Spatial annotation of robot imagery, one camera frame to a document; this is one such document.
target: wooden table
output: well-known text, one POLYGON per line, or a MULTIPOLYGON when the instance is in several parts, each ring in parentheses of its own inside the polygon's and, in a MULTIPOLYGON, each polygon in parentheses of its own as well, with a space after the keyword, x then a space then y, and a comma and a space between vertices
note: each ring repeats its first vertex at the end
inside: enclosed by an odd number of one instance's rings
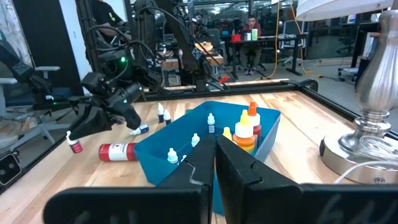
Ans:
MULTIPOLYGON (((224 64, 224 58, 221 55, 206 57, 207 61, 212 66, 218 66, 217 62, 222 65, 224 64)), ((178 68, 178 60, 176 58, 166 59, 161 63, 162 69, 178 68)))
MULTIPOLYGON (((172 119, 185 114, 206 100, 248 105, 254 100, 260 107, 282 112, 277 139, 265 163, 298 183, 332 183, 338 175, 320 160, 318 145, 327 133, 343 134, 352 130, 347 120, 298 91, 264 93, 216 98, 163 101, 172 119)), ((143 123, 150 126, 147 134, 129 135, 125 125, 112 131, 87 136, 80 140, 84 151, 73 154, 63 142, 29 173, 0 195, 0 223, 42 223, 42 209, 55 193, 78 186, 151 186, 138 162, 101 162, 98 148, 103 143, 139 142, 163 124, 158 124, 158 102, 135 103, 143 123)), ((224 217, 213 216, 213 223, 225 223, 224 217)))

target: white cable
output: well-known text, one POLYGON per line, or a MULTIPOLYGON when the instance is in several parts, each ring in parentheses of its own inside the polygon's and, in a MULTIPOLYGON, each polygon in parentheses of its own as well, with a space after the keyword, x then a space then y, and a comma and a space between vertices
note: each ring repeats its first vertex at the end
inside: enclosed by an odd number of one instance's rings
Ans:
POLYGON ((360 164, 356 164, 355 166, 349 168, 344 174, 339 176, 333 184, 338 184, 341 180, 343 180, 346 176, 348 176, 349 173, 351 173, 353 170, 356 168, 362 167, 362 166, 368 166, 368 165, 393 165, 398 167, 398 162, 389 162, 389 161, 369 161, 369 162, 362 162, 360 164))

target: power cord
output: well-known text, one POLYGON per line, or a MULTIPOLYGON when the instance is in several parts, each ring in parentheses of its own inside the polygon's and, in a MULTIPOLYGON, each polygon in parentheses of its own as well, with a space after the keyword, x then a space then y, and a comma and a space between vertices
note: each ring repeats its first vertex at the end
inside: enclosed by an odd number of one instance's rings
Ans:
MULTIPOLYGON (((302 32, 302 30, 301 30, 301 27, 300 27, 299 23, 297 22, 296 13, 294 12, 293 1, 292 1, 292 3, 290 4, 290 8, 291 8, 291 10, 292 10, 294 22, 295 22, 296 25, 297 25, 297 29, 298 29, 298 31, 300 32, 300 35, 302 35, 303 32, 302 32)), ((303 48, 301 48, 301 58, 304 59, 303 48)), ((312 71, 306 71, 306 69, 304 68, 304 60, 302 60, 302 62, 301 62, 301 68, 302 68, 302 70, 304 71, 304 74, 306 74, 306 75, 308 75, 308 76, 316 77, 316 78, 323 78, 323 77, 325 77, 325 76, 323 76, 323 75, 312 75, 312 71)))
POLYGON ((344 172, 341 176, 339 176, 333 184, 339 184, 341 180, 343 180, 346 176, 348 176, 353 170, 362 167, 362 166, 369 166, 369 165, 392 165, 398 166, 398 162, 390 162, 390 161, 368 161, 362 162, 360 164, 356 164, 355 166, 349 168, 346 172, 344 172))

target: yellow cable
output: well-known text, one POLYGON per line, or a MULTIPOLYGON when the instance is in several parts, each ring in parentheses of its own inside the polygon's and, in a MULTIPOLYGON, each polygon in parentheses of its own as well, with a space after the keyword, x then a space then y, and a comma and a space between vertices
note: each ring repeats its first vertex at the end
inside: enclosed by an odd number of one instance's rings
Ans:
MULTIPOLYGON (((290 4, 290 8, 292 9, 292 14, 293 14, 293 17, 294 17, 294 22, 296 23, 297 28, 298 28, 298 30, 300 31, 300 34, 303 34, 303 32, 302 32, 302 30, 301 30, 301 27, 300 27, 300 25, 299 25, 298 22, 297 22, 296 13, 294 13, 293 1, 292 1, 292 3, 290 4)), ((306 71, 306 70, 304 69, 304 59, 303 59, 303 58, 304 58, 303 48, 301 48, 301 59, 302 59, 302 61, 301 61, 301 68, 303 69, 304 73, 305 73, 306 75, 308 75, 308 76, 311 76, 311 77, 323 78, 323 75, 312 75, 312 71, 306 71)))

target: white bottle cap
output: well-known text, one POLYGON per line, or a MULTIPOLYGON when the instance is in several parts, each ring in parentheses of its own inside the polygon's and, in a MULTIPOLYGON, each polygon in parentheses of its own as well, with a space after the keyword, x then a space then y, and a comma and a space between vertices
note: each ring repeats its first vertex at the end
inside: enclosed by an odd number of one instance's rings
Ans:
POLYGON ((73 145, 73 144, 76 144, 79 140, 70 140, 69 139, 69 136, 70 136, 70 134, 71 134, 71 132, 70 131, 67 131, 67 142, 68 142, 68 144, 69 145, 73 145))
POLYGON ((239 138, 251 138, 253 132, 253 126, 251 125, 242 125, 240 122, 235 124, 235 135, 239 138))
POLYGON ((184 161, 184 159, 186 158, 186 156, 187 156, 187 155, 183 155, 183 156, 182 156, 181 162, 184 161))
POLYGON ((130 131, 130 135, 132 135, 132 136, 136 136, 136 135, 139 135, 139 134, 141 134, 141 129, 140 128, 137 128, 135 130, 131 130, 130 131))
POLYGON ((173 164, 178 163, 178 156, 173 148, 170 148, 170 151, 167 153, 167 160, 173 164))
POLYGON ((259 114, 256 114, 255 116, 249 116, 249 120, 250 120, 250 123, 251 123, 254 127, 256 127, 256 126, 259 126, 259 125, 260 125, 261 117, 260 117, 259 114))
POLYGON ((163 105, 158 103, 157 104, 157 115, 163 115, 164 114, 164 108, 163 105))
POLYGON ((199 141, 200 141, 200 138, 199 138, 198 134, 197 133, 193 134, 192 142, 191 142, 192 147, 195 147, 199 143, 199 141))
POLYGON ((208 125, 213 125, 216 123, 216 120, 214 119, 214 116, 212 113, 209 114, 209 116, 207 117, 207 124, 208 125))
POLYGON ((164 110, 164 119, 165 120, 172 119, 168 110, 164 110))

